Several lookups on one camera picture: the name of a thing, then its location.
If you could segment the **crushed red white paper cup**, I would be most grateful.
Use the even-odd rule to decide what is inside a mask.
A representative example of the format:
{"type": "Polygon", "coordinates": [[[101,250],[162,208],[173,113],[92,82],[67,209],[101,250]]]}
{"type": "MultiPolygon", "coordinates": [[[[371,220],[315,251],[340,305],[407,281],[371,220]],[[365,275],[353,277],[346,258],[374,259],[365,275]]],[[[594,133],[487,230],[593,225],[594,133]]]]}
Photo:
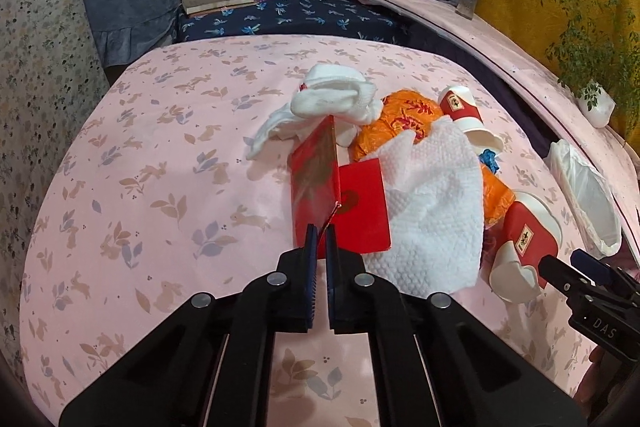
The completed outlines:
{"type": "Polygon", "coordinates": [[[503,219],[498,249],[489,273],[492,291],[506,303],[528,303],[547,286],[538,265],[556,257],[562,229],[549,207],[537,196],[516,191],[503,219]]]}

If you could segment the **red card box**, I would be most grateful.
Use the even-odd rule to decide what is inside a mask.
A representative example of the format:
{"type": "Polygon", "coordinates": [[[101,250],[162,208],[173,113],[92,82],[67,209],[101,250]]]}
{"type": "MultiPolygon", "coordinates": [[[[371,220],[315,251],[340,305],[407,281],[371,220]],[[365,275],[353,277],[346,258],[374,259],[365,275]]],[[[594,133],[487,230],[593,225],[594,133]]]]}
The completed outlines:
{"type": "Polygon", "coordinates": [[[328,116],[290,156],[293,241],[303,246],[308,225],[332,225],[337,246],[360,255],[392,246],[382,169],[376,158],[340,165],[335,121],[328,116]]]}

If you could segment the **white embossed paper towel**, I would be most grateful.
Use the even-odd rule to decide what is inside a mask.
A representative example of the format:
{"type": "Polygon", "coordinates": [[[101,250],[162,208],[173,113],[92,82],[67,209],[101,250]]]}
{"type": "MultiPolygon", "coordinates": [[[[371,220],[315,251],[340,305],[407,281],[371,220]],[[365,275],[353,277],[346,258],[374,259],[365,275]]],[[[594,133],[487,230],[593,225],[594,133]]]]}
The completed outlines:
{"type": "Polygon", "coordinates": [[[483,247],[483,175],[468,138],[440,117],[420,142],[405,130],[367,159],[380,161],[390,239],[363,257],[366,270],[426,297],[475,285],[483,247]]]}

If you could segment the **pale pink dotted cloth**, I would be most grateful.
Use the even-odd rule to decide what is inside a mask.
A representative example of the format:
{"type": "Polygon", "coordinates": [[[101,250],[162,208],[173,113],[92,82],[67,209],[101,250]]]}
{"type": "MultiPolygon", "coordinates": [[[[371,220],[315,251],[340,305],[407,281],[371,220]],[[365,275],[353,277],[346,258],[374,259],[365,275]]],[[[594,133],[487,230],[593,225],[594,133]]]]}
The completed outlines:
{"type": "Polygon", "coordinates": [[[582,115],[556,76],[479,16],[467,20],[438,0],[366,0],[384,5],[461,46],[510,86],[561,139],[570,142],[610,184],[620,224],[639,239],[639,185],[624,141],[610,128],[597,129],[582,115]]]}

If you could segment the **pink rabbit print tablecloth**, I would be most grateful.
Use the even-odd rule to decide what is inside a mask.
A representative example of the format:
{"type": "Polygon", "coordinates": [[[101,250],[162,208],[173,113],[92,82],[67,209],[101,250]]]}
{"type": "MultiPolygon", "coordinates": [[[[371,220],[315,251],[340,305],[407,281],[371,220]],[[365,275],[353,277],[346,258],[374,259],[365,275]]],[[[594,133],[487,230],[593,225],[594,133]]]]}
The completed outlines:
{"type": "Polygon", "coordinates": [[[253,135],[309,69],[359,70],[380,95],[437,98],[468,87],[506,148],[500,178],[540,198],[562,228],[561,258],[582,246],[542,157],[461,66],[434,54],[322,36],[180,43],[129,66],[87,119],[43,201],[20,306],[28,389],[51,421],[82,389],[197,291],[240,291],[292,243],[288,155],[253,135]]]}

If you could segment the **orange snack wrapper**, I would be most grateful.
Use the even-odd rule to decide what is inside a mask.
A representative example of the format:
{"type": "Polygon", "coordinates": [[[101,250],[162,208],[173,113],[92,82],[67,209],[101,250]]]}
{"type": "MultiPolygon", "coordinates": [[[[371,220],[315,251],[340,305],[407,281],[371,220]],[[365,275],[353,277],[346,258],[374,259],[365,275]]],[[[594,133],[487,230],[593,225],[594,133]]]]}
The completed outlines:
{"type": "MultiPolygon", "coordinates": [[[[361,128],[352,144],[349,155],[352,161],[363,160],[399,133],[411,130],[418,144],[431,131],[434,121],[445,116],[438,103],[412,90],[400,90],[382,100],[380,118],[361,128]]],[[[486,228],[496,225],[508,211],[515,199],[514,192],[498,176],[482,163],[484,181],[484,222],[486,228]]]]}

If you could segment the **crumpled white tissue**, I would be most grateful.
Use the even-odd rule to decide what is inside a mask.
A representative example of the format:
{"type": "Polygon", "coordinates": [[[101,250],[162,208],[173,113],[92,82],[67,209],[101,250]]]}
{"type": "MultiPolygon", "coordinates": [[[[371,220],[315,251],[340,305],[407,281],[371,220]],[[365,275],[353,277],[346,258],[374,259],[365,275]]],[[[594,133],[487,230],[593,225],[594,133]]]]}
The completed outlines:
{"type": "Polygon", "coordinates": [[[255,159],[269,139],[304,141],[328,116],[336,120],[337,143],[349,146],[360,128],[381,117],[383,106],[378,87],[357,69],[316,64],[291,101],[271,113],[257,130],[247,158],[255,159]]]}

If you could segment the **white pot green plant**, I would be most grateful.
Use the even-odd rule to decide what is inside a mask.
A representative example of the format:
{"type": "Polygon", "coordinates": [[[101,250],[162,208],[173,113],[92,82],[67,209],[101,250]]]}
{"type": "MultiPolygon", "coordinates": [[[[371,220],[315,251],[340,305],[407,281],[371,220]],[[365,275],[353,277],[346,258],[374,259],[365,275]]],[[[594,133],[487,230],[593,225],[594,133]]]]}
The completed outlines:
{"type": "Polygon", "coordinates": [[[565,26],[547,46],[558,83],[592,123],[617,121],[629,139],[639,129],[639,17],[620,0],[539,0],[563,14],[565,26]]]}

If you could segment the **navy dragonfly print cloth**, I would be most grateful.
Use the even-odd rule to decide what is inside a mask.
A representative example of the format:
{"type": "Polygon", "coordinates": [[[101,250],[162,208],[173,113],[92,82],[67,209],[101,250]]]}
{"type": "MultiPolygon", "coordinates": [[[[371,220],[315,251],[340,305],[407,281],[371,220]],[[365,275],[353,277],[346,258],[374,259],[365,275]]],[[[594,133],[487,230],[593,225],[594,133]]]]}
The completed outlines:
{"type": "Polygon", "coordinates": [[[267,0],[177,18],[179,42],[256,35],[339,36],[400,46],[408,41],[400,16],[357,0],[267,0]]]}

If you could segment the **speckled floral cloth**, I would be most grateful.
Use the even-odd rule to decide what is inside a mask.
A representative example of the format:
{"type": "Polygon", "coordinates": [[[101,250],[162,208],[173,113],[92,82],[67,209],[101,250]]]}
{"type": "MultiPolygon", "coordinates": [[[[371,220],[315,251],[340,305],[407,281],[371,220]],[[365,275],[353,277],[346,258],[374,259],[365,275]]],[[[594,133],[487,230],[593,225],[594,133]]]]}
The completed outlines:
{"type": "Polygon", "coordinates": [[[84,0],[1,0],[1,353],[19,383],[30,236],[70,142],[107,89],[84,0]]]}

